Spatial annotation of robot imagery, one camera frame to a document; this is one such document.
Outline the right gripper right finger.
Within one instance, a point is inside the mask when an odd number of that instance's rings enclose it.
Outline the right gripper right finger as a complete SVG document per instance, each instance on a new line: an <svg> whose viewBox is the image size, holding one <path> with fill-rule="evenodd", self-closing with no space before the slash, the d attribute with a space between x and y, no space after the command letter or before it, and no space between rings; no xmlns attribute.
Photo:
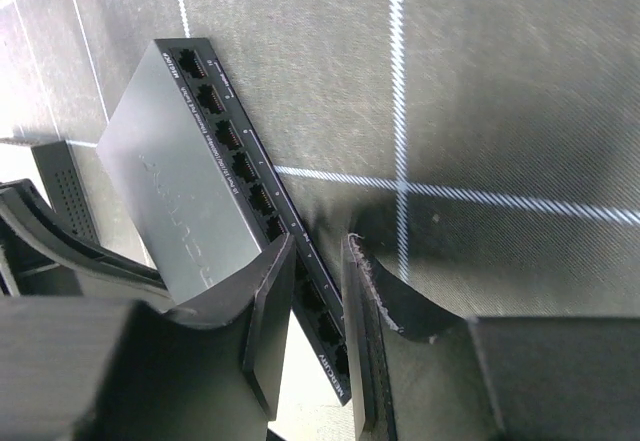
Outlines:
<svg viewBox="0 0 640 441"><path fill-rule="evenodd" d="M635 440L639 322L461 317L342 242L359 440Z"/></svg>

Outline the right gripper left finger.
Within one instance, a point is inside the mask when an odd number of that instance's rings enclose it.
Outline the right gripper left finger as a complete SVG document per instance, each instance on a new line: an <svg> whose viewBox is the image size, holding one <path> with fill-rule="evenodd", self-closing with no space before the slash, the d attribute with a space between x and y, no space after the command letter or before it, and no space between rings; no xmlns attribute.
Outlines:
<svg viewBox="0 0 640 441"><path fill-rule="evenodd" d="M158 272L78 237L27 179L1 187L5 440L264 440L277 413L296 250L162 311Z"/></svg>

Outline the black network switch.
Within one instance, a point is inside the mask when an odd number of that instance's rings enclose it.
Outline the black network switch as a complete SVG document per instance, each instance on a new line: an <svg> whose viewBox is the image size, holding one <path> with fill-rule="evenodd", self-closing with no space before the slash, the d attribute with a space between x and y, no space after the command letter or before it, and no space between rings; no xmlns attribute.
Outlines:
<svg viewBox="0 0 640 441"><path fill-rule="evenodd" d="M97 153L176 302L291 235L294 314L350 399L338 289L207 39L150 42Z"/></svg>
<svg viewBox="0 0 640 441"><path fill-rule="evenodd" d="M53 211L78 236L98 242L94 220L67 143L38 144L30 150Z"/></svg>

